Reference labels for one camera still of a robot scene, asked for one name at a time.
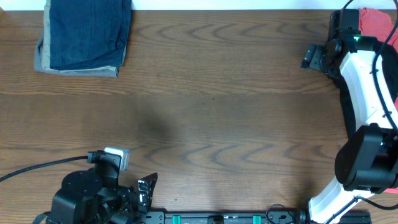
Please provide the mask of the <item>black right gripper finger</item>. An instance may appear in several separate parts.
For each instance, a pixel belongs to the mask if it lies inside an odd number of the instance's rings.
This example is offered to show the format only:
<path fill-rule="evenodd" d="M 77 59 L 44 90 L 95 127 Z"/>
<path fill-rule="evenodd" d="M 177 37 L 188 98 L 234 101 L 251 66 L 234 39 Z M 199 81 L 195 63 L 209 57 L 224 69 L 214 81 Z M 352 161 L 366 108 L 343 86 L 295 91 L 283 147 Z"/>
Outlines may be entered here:
<path fill-rule="evenodd" d="M 316 69 L 316 65 L 313 63 L 313 58 L 304 57 L 300 66 L 302 69 Z"/>
<path fill-rule="evenodd" d="M 308 49 L 303 57 L 305 61 L 311 61 L 313 56 L 315 55 L 315 51 L 317 49 L 317 45 L 310 44 Z"/>

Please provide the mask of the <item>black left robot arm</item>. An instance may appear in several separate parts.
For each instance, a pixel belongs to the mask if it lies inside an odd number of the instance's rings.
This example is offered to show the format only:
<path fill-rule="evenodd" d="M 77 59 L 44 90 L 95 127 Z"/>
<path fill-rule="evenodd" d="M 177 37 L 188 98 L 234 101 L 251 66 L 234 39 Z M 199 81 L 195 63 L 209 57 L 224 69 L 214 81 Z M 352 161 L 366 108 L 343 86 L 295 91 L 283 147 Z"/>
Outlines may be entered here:
<path fill-rule="evenodd" d="M 54 195 L 46 223 L 138 223 L 152 205 L 155 172 L 138 180 L 138 189 L 119 185 L 127 169 L 129 150 L 107 147 L 88 153 L 94 167 L 68 174 Z"/>

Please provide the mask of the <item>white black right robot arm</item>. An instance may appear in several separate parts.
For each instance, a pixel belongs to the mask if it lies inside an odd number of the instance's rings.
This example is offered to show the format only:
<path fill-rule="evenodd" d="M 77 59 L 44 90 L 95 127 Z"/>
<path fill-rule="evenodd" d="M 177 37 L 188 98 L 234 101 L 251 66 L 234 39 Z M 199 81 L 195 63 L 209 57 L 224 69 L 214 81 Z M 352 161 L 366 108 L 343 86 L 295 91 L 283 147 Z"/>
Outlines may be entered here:
<path fill-rule="evenodd" d="M 370 199 L 397 187 L 397 109 L 391 96 L 396 50 L 352 27 L 337 28 L 324 46 L 310 46 L 303 67 L 324 72 L 340 89 L 348 141 L 336 155 L 334 178 L 308 201 L 296 223 L 366 223 L 347 216 L 359 202 L 397 209 Z"/>

